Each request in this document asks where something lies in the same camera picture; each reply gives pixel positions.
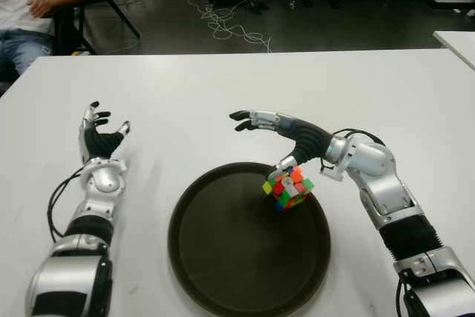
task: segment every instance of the black round tray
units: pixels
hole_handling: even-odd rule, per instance
[[[312,195],[281,213],[262,184],[270,166],[233,163],[198,178],[168,230],[171,265],[203,308],[226,317],[285,316],[324,279],[330,231]]]

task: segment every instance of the person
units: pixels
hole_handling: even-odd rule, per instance
[[[53,53],[53,20],[45,16],[82,1],[0,0],[0,95],[14,80],[6,77],[9,67],[22,74],[37,57]]]

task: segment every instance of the white table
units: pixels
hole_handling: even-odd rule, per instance
[[[51,247],[49,195],[79,166],[78,125],[95,99],[113,112],[110,127],[129,119],[132,129],[116,155],[129,172],[110,316],[207,316],[171,271],[168,220],[204,172],[275,163],[291,150],[272,132],[236,133],[227,115],[246,108],[380,136],[442,240],[475,275],[474,96],[475,73],[445,49],[41,58],[0,99],[0,316],[22,316],[25,288]],[[355,184],[318,170],[317,160],[304,165],[329,221],[332,256],[321,293],[295,316],[394,316],[392,260]],[[58,205],[60,227],[81,199],[75,182]]]
[[[475,32],[434,31],[434,37],[475,70]]]

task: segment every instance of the robotic arm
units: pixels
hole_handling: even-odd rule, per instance
[[[124,122],[113,134],[96,127],[108,122],[110,112],[95,113],[89,105],[79,128],[86,191],[64,235],[55,242],[27,291],[26,316],[106,316],[112,289],[112,262],[108,258],[119,197],[125,188],[125,164],[112,152],[130,131]]]
[[[309,122],[270,111],[238,111],[230,117],[247,119],[237,131],[267,129],[295,141],[294,150],[274,166],[269,179],[316,157],[334,165],[324,166],[322,161],[322,174],[342,180],[343,172],[348,173],[394,257],[400,281],[410,286],[404,294],[410,317],[475,316],[474,280],[453,250],[442,245],[421,206],[398,178],[394,156],[381,140],[355,129],[347,129],[345,137],[335,136]]]

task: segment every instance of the human hand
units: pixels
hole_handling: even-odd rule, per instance
[[[34,18],[42,18],[52,8],[49,0],[30,0],[27,5],[30,5],[30,13]]]

